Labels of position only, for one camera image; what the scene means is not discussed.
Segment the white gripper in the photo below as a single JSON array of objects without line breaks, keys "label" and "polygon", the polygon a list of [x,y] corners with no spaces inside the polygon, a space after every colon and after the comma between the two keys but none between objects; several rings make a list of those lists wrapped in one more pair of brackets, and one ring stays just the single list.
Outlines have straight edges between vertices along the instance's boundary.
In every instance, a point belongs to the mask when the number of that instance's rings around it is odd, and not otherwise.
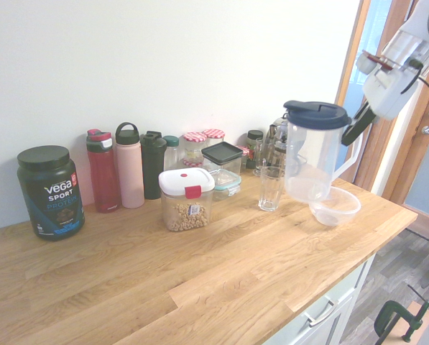
[{"label": "white gripper", "polygon": [[376,67],[368,74],[363,85],[363,92],[367,101],[363,102],[356,111],[342,135],[341,144],[349,146],[375,120],[376,116],[392,120],[403,109],[410,97],[414,94],[418,82],[402,93],[416,76],[417,72],[409,69],[394,68],[390,71]]}]

